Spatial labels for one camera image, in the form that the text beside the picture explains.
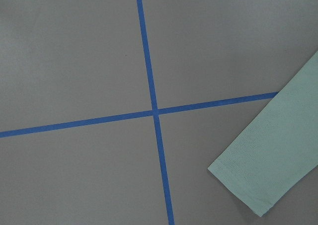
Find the gray floor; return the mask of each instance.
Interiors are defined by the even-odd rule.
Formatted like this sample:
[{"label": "gray floor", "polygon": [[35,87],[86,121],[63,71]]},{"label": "gray floor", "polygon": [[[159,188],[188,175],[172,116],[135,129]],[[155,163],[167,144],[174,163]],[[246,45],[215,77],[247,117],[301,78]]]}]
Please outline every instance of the gray floor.
[{"label": "gray floor", "polygon": [[[143,0],[159,108],[279,91],[317,0]],[[136,0],[0,0],[0,132],[151,110]],[[262,218],[208,165],[269,100],[160,115],[176,225],[314,225],[318,169]],[[0,224],[167,225],[152,117],[0,138]]]}]

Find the vertical blue line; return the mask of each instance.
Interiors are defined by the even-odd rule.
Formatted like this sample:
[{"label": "vertical blue line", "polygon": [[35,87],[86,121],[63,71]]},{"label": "vertical blue line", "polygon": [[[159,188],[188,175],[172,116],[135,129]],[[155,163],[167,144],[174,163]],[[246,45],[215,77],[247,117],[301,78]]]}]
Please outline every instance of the vertical blue line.
[{"label": "vertical blue line", "polygon": [[160,119],[159,119],[156,90],[155,90],[155,83],[154,83],[154,75],[153,75],[153,69],[152,69],[151,59],[150,59],[150,52],[149,52],[149,45],[148,45],[148,38],[147,38],[147,31],[146,31],[146,22],[145,22],[145,15],[144,15],[142,0],[137,0],[137,8],[138,8],[138,15],[139,15],[141,37],[142,37],[142,42],[143,42],[143,47],[144,47],[144,55],[145,55],[145,63],[146,63],[146,69],[147,69],[150,99],[151,99],[151,105],[152,105],[152,109],[153,109],[153,117],[154,117],[155,131],[156,131],[157,148],[158,148],[158,154],[159,154],[159,162],[160,162],[160,170],[161,170],[161,178],[162,178],[165,206],[166,206],[166,210],[167,210],[168,223],[169,223],[169,225],[174,225],[172,202],[171,202],[170,188],[169,188],[169,181],[168,181],[168,173],[167,173],[165,157],[164,157]]}]

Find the blue tape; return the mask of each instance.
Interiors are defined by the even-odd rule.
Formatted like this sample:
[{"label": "blue tape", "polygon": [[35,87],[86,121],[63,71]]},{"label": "blue tape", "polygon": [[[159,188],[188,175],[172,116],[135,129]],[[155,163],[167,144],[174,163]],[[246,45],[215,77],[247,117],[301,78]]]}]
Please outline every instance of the blue tape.
[{"label": "blue tape", "polygon": [[154,75],[153,75],[153,69],[152,69],[151,59],[150,59],[150,52],[149,52],[149,45],[148,45],[148,38],[147,38],[147,31],[146,31],[146,22],[145,22],[145,15],[144,15],[142,0],[137,0],[137,8],[138,8],[141,37],[142,37],[143,48],[144,48],[145,63],[146,63],[146,69],[147,69],[150,99],[151,99],[151,105],[153,109],[153,117],[154,117],[154,125],[155,125],[156,139],[157,139],[157,148],[158,148],[158,154],[159,154],[165,206],[167,210],[168,223],[169,225],[174,225],[168,173],[167,173],[167,168],[165,163],[161,127],[160,127],[160,120],[159,120],[159,113],[158,113],[158,105],[157,105],[157,98],[156,98],[156,90],[155,90],[155,83],[154,83]]},{"label": "blue tape", "polygon": [[121,120],[140,118],[140,117],[149,117],[152,115],[153,115],[152,111],[142,111],[142,112],[133,112],[133,113],[127,113],[127,114],[121,114],[121,115],[115,115],[115,116],[80,120],[80,121],[74,121],[74,122],[58,123],[58,124],[52,124],[47,126],[30,127],[30,128],[18,129],[13,131],[0,132],[0,138],[31,134],[31,133],[37,133],[37,132],[47,132],[47,131],[65,129],[65,128],[72,128],[72,127],[81,127],[81,126],[121,121]]},{"label": "blue tape", "polygon": [[235,104],[235,103],[269,99],[276,96],[276,94],[278,94],[278,92],[270,92],[270,93],[252,95],[252,96],[236,97],[236,98],[223,99],[218,101],[195,103],[195,104],[189,104],[189,105],[177,106],[177,107],[168,107],[168,108],[159,109],[158,111],[159,111],[159,114],[161,115],[161,114],[183,112],[183,111],[202,109],[202,108],[208,108],[208,107],[218,107],[218,106],[224,106],[224,105]]}]

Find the green cloth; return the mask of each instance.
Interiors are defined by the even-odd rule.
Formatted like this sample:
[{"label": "green cloth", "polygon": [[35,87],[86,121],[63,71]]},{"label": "green cloth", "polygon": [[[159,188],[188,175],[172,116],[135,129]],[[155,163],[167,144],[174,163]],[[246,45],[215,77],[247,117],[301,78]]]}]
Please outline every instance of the green cloth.
[{"label": "green cloth", "polygon": [[318,165],[318,52],[209,166],[260,217]]}]

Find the rectangular cloth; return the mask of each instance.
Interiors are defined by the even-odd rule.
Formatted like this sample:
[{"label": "rectangular cloth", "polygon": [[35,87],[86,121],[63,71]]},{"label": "rectangular cloth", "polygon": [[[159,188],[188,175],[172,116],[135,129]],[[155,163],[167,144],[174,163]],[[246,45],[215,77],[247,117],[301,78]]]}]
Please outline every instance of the rectangular cloth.
[{"label": "rectangular cloth", "polygon": [[318,164],[318,52],[209,166],[260,217]]}]

